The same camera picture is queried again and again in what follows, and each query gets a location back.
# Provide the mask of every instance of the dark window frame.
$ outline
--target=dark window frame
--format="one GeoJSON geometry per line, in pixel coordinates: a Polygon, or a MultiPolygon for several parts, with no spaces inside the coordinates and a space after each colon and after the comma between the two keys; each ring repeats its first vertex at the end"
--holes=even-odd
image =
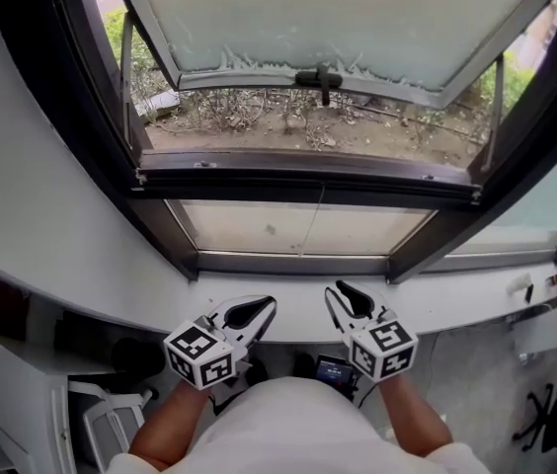
{"type": "MultiPolygon", "coordinates": [[[[460,270],[460,258],[448,257],[456,264],[447,259],[435,264],[557,163],[557,34],[539,73],[495,135],[493,165],[483,172],[489,146],[467,170],[339,154],[149,151],[133,106],[130,139],[123,138],[120,71],[94,0],[0,0],[0,29],[31,92],[74,155],[127,219],[189,279],[199,271],[218,271],[373,274],[401,282],[429,266],[440,268],[437,272],[448,265],[460,270]],[[387,258],[215,254],[198,251],[167,198],[402,206],[437,213],[387,258]]],[[[542,253],[508,262],[476,256],[472,267],[553,259],[542,253]]]]}

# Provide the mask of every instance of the screen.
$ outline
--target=screen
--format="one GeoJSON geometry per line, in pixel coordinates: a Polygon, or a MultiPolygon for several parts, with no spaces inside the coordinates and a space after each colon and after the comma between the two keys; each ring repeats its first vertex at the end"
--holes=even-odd
{"type": "Polygon", "coordinates": [[[316,379],[334,386],[344,386],[351,383],[353,373],[354,371],[349,365],[320,359],[318,360],[316,379]]]}

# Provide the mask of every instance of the green foliage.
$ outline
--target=green foliage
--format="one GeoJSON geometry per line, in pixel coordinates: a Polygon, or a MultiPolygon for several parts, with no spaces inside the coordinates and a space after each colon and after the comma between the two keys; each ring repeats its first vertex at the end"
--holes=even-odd
{"type": "MultiPolygon", "coordinates": [[[[505,52],[505,90],[503,92],[503,111],[508,113],[516,104],[524,89],[535,75],[532,68],[517,68],[514,56],[505,52]]],[[[496,64],[494,63],[479,79],[483,102],[491,106],[496,86],[496,64]]]]}
{"type": "MultiPolygon", "coordinates": [[[[119,65],[124,14],[124,9],[118,9],[106,14],[103,18],[103,25],[112,46],[112,52],[119,65]]],[[[153,119],[155,111],[150,107],[149,99],[169,88],[149,47],[134,29],[131,38],[131,97],[136,104],[144,105],[147,117],[153,119]]]]}

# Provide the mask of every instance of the black device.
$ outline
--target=black device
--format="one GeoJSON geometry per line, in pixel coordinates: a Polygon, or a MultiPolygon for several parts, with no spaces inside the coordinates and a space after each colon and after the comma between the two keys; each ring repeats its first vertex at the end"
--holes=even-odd
{"type": "Polygon", "coordinates": [[[316,379],[328,384],[353,401],[358,379],[354,369],[343,359],[318,355],[316,379]]]}

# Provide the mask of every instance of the dirt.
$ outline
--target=dirt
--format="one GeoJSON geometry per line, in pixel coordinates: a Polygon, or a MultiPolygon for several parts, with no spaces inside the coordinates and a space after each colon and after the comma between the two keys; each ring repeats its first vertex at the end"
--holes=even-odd
{"type": "Polygon", "coordinates": [[[233,117],[222,130],[212,119],[203,119],[197,128],[194,108],[185,107],[155,125],[149,124],[146,130],[156,149],[337,151],[456,167],[466,167],[480,150],[480,141],[470,137],[474,117],[469,108],[451,106],[433,117],[436,126],[425,123],[430,119],[426,112],[412,105],[384,99],[371,101],[366,107],[370,110],[355,105],[340,109],[318,107],[311,111],[307,127],[304,117],[298,114],[290,114],[285,127],[284,102],[267,100],[260,112],[256,110],[262,116],[254,122],[243,125],[233,117]]]}

